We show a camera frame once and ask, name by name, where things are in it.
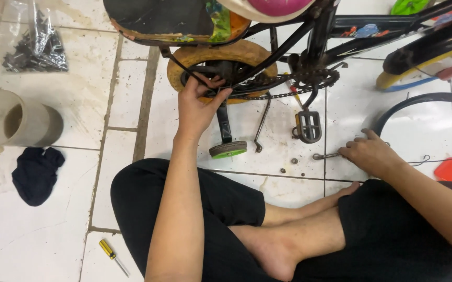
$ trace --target black pants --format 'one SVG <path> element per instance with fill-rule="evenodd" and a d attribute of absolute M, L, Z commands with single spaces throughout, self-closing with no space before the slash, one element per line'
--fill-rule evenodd
<path fill-rule="evenodd" d="M 113 180 L 116 220 L 137 266 L 146 263 L 169 162 L 124 168 Z M 198 169 L 205 222 L 203 281 L 277 281 L 258 266 L 229 225 L 260 226 L 263 194 Z M 393 188 L 369 180 L 339 199 L 342 251 L 300 262 L 292 281 L 452 281 L 452 246 Z"/>

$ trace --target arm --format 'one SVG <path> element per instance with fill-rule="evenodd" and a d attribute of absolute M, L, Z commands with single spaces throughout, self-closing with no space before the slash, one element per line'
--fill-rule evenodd
<path fill-rule="evenodd" d="M 376 133 L 355 138 L 339 152 L 370 175 L 393 186 L 452 245 L 452 190 L 402 160 Z"/>
<path fill-rule="evenodd" d="M 209 86 L 215 88 L 222 83 L 210 82 Z M 198 140 L 210 125 L 217 108 L 231 93 L 231 89 L 225 89 L 205 105 L 197 98 L 206 89 L 191 77 L 179 93 L 179 129 L 174 137 L 165 187 L 151 237 L 147 282 L 201 281 L 205 239 L 196 167 Z"/>

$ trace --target wire hook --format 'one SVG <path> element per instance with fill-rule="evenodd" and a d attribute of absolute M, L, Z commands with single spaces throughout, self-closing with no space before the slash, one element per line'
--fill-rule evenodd
<path fill-rule="evenodd" d="M 421 161 L 421 162 L 410 162 L 410 163 L 418 163 L 416 165 L 413 165 L 413 167 L 418 167 L 418 166 L 422 165 L 423 163 L 439 163 L 439 162 L 444 162 L 447 160 L 452 160 L 452 157 L 448 158 L 447 160 L 430 161 L 431 157 L 429 155 L 424 155 L 424 157 L 422 159 L 423 159 L 423 161 Z"/>

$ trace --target bicycle pedal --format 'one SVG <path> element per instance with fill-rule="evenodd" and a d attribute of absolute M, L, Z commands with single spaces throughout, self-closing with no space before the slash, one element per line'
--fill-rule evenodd
<path fill-rule="evenodd" d="M 296 128 L 298 138 L 306 144 L 316 143 L 322 138 L 320 114 L 317 111 L 296 113 Z"/>

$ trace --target white container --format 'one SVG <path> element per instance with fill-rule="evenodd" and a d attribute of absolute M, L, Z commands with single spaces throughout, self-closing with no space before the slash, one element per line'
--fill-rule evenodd
<path fill-rule="evenodd" d="M 55 109 L 0 90 L 0 146 L 49 146 L 62 129 L 62 117 Z"/>

